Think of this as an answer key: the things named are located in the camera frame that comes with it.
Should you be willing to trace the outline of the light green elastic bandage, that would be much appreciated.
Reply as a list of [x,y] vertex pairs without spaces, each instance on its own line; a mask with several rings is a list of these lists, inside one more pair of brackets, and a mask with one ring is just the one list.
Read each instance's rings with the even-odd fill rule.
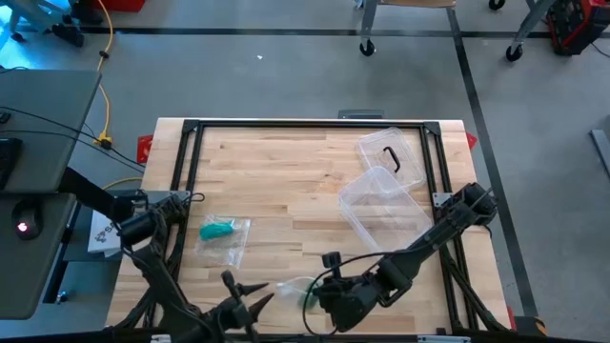
[[317,284],[314,281],[306,281],[303,285],[301,285],[297,288],[297,290],[298,290],[297,306],[300,309],[309,311],[317,305],[318,299],[312,293],[314,286],[317,286]]

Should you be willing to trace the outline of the teal elastic bandage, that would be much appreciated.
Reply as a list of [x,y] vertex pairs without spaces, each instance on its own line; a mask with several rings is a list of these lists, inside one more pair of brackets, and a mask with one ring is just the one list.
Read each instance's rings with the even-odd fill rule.
[[216,238],[231,235],[234,232],[234,226],[231,221],[213,222],[204,224],[199,230],[199,238],[202,241],[209,241]]

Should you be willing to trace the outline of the clear plastic lidded container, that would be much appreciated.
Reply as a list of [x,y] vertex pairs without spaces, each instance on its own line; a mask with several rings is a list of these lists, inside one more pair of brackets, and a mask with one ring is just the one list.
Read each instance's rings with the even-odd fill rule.
[[408,248],[432,220],[384,168],[373,167],[345,186],[338,205],[348,224],[371,252]]

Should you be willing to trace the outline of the clear lid with black handle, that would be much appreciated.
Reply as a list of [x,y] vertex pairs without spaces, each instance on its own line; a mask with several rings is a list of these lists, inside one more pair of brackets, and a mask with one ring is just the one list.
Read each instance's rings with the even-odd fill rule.
[[405,190],[413,190],[424,183],[423,168],[416,160],[403,132],[396,127],[359,138],[356,150],[366,169],[384,168]]

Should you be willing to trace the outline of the grey table leg with caster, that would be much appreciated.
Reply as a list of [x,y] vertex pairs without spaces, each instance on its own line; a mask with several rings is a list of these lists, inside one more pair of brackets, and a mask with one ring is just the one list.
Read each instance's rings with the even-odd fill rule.
[[520,23],[511,44],[505,52],[505,59],[508,62],[516,62],[523,55],[523,44],[533,28],[543,19],[547,11],[557,0],[525,0],[529,12]]

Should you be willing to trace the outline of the black diagonal beam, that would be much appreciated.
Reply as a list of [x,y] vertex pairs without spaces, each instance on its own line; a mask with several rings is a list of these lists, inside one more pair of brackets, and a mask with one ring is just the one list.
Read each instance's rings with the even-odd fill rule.
[[131,201],[112,196],[71,168],[64,170],[57,191],[73,194],[83,205],[104,214],[117,223],[129,219],[133,215]]

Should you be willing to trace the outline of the black keyboard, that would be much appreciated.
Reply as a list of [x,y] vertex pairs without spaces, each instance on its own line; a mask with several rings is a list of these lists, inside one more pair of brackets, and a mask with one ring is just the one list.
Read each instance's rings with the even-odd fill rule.
[[23,142],[18,138],[0,138],[0,191],[9,182],[19,159]]

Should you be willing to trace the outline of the grey metal bar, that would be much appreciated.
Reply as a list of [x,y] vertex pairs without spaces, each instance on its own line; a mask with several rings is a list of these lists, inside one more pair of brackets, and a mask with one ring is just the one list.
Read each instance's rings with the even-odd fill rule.
[[610,178],[610,140],[604,130],[591,130],[590,136],[600,156],[601,163]]

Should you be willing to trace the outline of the white printed paper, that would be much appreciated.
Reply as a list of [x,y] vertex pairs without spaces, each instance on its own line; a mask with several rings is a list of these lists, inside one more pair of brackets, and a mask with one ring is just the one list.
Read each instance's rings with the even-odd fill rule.
[[112,221],[100,212],[91,215],[89,253],[103,253],[110,257],[120,252],[120,237]]

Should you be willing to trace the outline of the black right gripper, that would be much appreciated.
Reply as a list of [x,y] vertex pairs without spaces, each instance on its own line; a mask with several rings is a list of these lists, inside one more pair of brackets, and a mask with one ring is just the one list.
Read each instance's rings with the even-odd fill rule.
[[365,273],[361,276],[325,277],[322,285],[313,287],[312,293],[336,329],[345,333],[376,306],[380,288],[377,277]]

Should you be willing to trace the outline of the person's foot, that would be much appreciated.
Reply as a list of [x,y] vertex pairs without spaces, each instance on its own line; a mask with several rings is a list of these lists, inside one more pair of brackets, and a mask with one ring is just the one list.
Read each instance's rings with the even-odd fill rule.
[[56,24],[51,27],[51,31],[57,37],[77,48],[82,48],[84,45],[84,35],[76,28],[66,27],[63,24]]
[[87,25],[100,25],[103,18],[95,11],[92,0],[69,0],[71,17]]

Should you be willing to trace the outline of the clear plastic bag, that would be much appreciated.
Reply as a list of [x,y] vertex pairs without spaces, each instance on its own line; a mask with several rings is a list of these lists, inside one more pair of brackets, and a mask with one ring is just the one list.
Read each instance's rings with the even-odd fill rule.
[[275,295],[278,299],[285,301],[293,306],[297,306],[298,290],[297,288],[303,285],[306,281],[314,281],[317,286],[322,285],[320,280],[315,280],[310,276],[299,276],[275,285]]
[[[231,221],[234,226],[231,235],[209,241],[202,241],[199,238],[199,230],[204,224],[227,221]],[[208,267],[227,266],[238,269],[245,252],[251,223],[251,219],[247,217],[206,215],[198,229],[194,245],[195,256]]]

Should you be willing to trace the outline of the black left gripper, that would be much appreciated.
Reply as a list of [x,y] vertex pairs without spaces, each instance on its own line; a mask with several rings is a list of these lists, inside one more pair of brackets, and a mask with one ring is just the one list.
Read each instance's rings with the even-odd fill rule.
[[[247,296],[268,286],[268,283],[244,285],[237,283],[235,287],[240,296]],[[202,315],[204,328],[214,343],[236,343],[237,340],[227,334],[227,330],[244,329],[247,338],[245,342],[260,343],[254,324],[258,322],[266,305],[275,295],[269,293],[252,305],[248,306],[241,298],[228,297],[219,305]]]

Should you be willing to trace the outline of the grey cart leg with caster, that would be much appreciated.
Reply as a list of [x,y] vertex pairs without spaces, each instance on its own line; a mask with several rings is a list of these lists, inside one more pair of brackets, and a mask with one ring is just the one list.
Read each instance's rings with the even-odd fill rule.
[[378,4],[379,0],[356,0],[356,8],[362,10],[359,49],[366,57],[372,56],[376,52],[376,47],[371,40],[371,32]]

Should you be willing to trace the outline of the red crate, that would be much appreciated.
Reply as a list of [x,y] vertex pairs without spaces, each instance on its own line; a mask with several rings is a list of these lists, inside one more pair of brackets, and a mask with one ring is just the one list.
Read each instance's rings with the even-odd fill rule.
[[146,0],[78,0],[84,6],[94,9],[102,9],[100,3],[108,11],[140,12]]

